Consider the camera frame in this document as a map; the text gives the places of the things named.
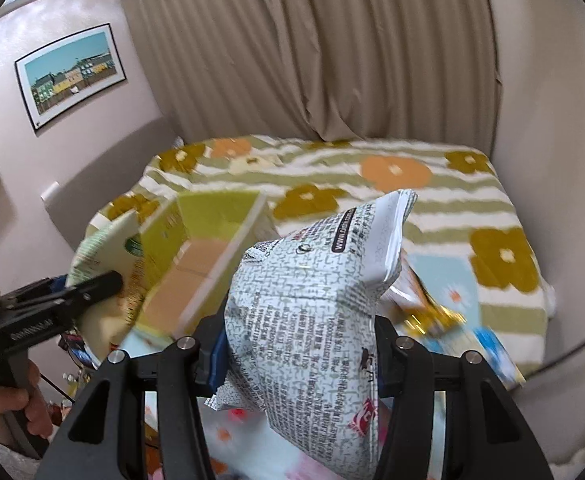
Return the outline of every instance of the white snack bag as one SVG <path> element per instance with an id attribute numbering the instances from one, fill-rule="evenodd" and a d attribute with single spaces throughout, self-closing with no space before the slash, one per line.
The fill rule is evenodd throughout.
<path id="1" fill-rule="evenodd" d="M 409 189 L 247 250 L 226 304 L 230 370 L 210 405 L 272 429 L 349 480 L 377 460 L 375 304 L 397 279 Z"/>

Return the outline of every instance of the sleeve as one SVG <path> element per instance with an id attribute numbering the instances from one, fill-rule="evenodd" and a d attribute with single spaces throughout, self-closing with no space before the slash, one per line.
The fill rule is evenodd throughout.
<path id="1" fill-rule="evenodd" d="M 37 472 L 39 461 L 20 455 L 0 444 L 0 464 L 13 480 L 32 480 Z"/>

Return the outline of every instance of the framed picture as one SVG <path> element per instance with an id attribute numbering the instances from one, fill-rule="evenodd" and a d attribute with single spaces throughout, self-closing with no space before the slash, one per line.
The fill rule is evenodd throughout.
<path id="1" fill-rule="evenodd" d="M 125 80 L 110 25 L 49 43 L 15 61 L 35 133 L 84 99 Z"/>

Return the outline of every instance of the snack bag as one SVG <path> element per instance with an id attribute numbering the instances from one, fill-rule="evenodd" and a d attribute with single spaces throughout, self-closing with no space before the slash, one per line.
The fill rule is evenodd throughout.
<path id="1" fill-rule="evenodd" d="M 95 356 L 102 360 L 133 327 L 146 296 L 143 251 L 137 212 L 124 215 L 84 239 L 72 259 L 66 286 L 116 270 L 124 279 L 122 290 L 91 306 L 77 328 Z"/>
<path id="2" fill-rule="evenodd" d="M 399 277 L 384 294 L 401 308 L 426 308 L 428 305 L 428 298 L 425 296 L 421 282 L 410 267 L 407 254 L 403 249 Z"/>
<path id="3" fill-rule="evenodd" d="M 350 480 L 379 457 L 375 305 L 399 275 L 412 190 L 247 250 L 226 303 L 230 370 L 210 405 L 272 429 Z"/>

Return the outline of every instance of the curtain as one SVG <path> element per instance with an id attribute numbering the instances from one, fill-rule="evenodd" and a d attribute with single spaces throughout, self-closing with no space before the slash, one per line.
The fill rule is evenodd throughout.
<path id="1" fill-rule="evenodd" d="M 401 137 L 489 153 L 499 85 L 488 0 L 122 0 L 186 140 Z"/>

